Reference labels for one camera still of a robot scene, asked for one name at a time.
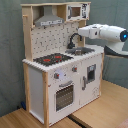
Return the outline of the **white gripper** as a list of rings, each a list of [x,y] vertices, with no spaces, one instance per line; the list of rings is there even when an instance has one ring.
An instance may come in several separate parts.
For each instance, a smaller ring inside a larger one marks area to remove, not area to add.
[[[88,26],[79,28],[78,34],[83,37],[88,37],[90,35],[90,28]]]

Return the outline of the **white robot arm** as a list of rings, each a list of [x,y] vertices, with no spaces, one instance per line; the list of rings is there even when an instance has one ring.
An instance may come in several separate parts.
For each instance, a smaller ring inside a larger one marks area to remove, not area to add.
[[[118,26],[93,24],[78,29],[78,34],[90,39],[103,39],[106,55],[128,58],[128,51],[123,51],[125,41],[128,39],[128,31]]]

